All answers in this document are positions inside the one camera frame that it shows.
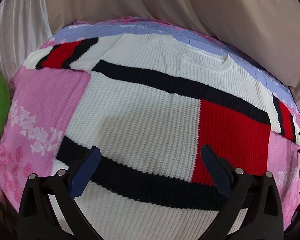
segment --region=navy stripe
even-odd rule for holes
[[[294,126],[294,122],[293,122],[293,116],[292,114],[290,114],[290,120],[291,120],[291,124],[292,124],[292,134],[293,134],[293,142],[296,143],[297,142],[297,136],[296,136],[296,127]]]
[[[92,70],[111,79],[150,86],[170,94],[175,93],[190,98],[204,99],[242,113],[257,122],[270,124],[267,112],[239,97],[200,82],[170,76],[156,70],[120,66],[103,60],[100,60]]]
[[[70,64],[78,60],[84,53],[87,52],[88,49],[90,49],[91,46],[98,43],[98,40],[98,37],[83,40],[78,46],[75,47],[73,54],[62,63],[62,68],[69,69]]]
[[[282,112],[281,112],[281,108],[280,108],[280,101],[275,96],[272,97],[272,101],[274,104],[274,108],[276,109],[276,111],[278,113],[278,120],[279,120],[279,124],[280,124],[280,128],[281,128],[280,135],[284,136],[285,131],[284,131],[284,127],[283,127],[283,116],[282,116]]]
[[[61,46],[61,44],[53,46],[51,51],[53,51],[55,49],[58,49],[60,46]],[[49,52],[49,54],[47,56],[44,56],[42,59],[39,60],[39,62],[35,66],[35,69],[42,69],[42,63],[45,62],[48,59],[51,51]]]
[[[81,159],[88,149],[64,137],[57,159],[70,166]],[[221,210],[227,198],[216,187],[181,179],[144,173],[117,163],[104,156],[91,181],[119,195],[140,202],[173,208]],[[249,193],[242,206],[251,206],[254,194]]]

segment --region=striped sweater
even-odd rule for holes
[[[200,160],[206,143],[255,175],[267,169],[270,131],[300,145],[289,110],[259,81],[229,56],[170,35],[65,43],[31,53],[24,67],[91,75],[52,174],[100,148],[100,165],[76,202],[105,240],[197,239],[226,202]]]

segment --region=red stripe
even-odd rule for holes
[[[279,106],[282,114],[282,122],[283,122],[283,128],[284,128],[284,134],[283,137],[289,139],[290,141],[293,141],[293,135],[294,135],[294,129],[292,124],[292,117],[289,109],[279,101]]]
[[[262,175],[267,169],[270,129],[268,124],[201,100],[198,147],[191,181],[214,185],[200,158],[201,147],[206,143],[234,168]]]
[[[59,48],[50,52],[48,58],[42,63],[42,67],[62,68],[62,63],[69,58],[76,46],[82,41],[61,44]]]

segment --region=blue fabric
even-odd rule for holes
[[[219,193],[229,199],[232,194],[231,177],[229,176],[225,168],[221,165],[217,154],[208,144],[205,144],[201,147],[201,161],[207,168],[207,171],[213,179],[213,182],[216,185]]]
[[[150,20],[139,21],[137,17],[130,17],[129,19],[136,19],[135,22],[126,21],[123,19],[101,22],[97,24],[77,24],[69,25],[58,31],[53,38],[56,43],[76,41],[80,38],[95,38],[103,36],[113,36],[123,33],[134,34],[147,34],[147,33],[160,33],[170,34],[178,41],[190,44],[194,47],[203,49],[205,51],[217,54],[225,55],[229,54],[230,57],[240,66],[245,68],[252,77],[259,80],[266,88],[268,88],[274,95],[276,95],[281,101],[286,101],[288,106],[295,109],[296,112],[300,110],[297,108],[292,94],[288,87],[281,84],[276,78],[274,78],[268,72],[261,70],[247,60],[239,56],[231,46],[227,46],[220,41],[213,38],[207,38],[199,33],[186,30],[180,27],[175,27],[169,24],[163,24],[162,22],[154,22]]]
[[[78,167],[78,170],[69,182],[69,192],[72,199],[82,195],[93,173],[96,171],[96,168],[100,164],[101,152],[99,148],[92,147],[88,151],[87,156],[85,156],[84,158],[84,162],[80,167]]]

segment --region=bed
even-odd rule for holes
[[[15,60],[13,61],[21,65],[26,55],[36,50],[43,40],[47,41],[40,46],[40,49],[123,33],[170,34],[178,41],[207,52],[216,55],[229,54],[238,65],[261,82],[289,109],[300,128],[300,109],[296,106],[289,88],[260,66],[255,66],[257,64],[251,64],[250,62],[254,62],[251,58],[224,42],[166,22],[142,17],[125,17],[96,24],[75,22],[56,32],[52,37],[50,37],[51,33],[47,22],[43,23],[44,26],[39,27],[42,35],[36,36],[36,40],[29,37],[31,43],[21,42],[20,46],[27,47],[28,50],[16,49],[15,52],[22,53],[22,55],[14,56]],[[6,73],[3,71],[3,73],[9,77],[13,75],[14,71]],[[37,73],[27,70],[23,66],[14,73],[10,80],[9,87],[13,88],[15,92],[7,124],[0,140],[0,196],[5,195],[16,210],[18,210],[28,175],[36,172],[39,176],[49,176],[53,172],[54,156],[59,151],[71,116],[79,104],[89,80],[90,76],[84,72],[70,74],[69,71],[64,71],[56,74],[56,72],[46,71],[44,75],[38,76]],[[49,104],[55,110],[52,115],[45,114],[49,112]],[[30,135],[34,133],[33,129],[36,129],[36,135],[31,137]],[[277,183],[285,229],[290,225],[293,213],[300,203],[300,157],[297,155],[299,148],[286,138],[271,132],[267,170],[273,173]],[[81,208],[83,213],[89,209],[89,207],[83,206]],[[60,211],[57,213],[62,227],[68,230]]]

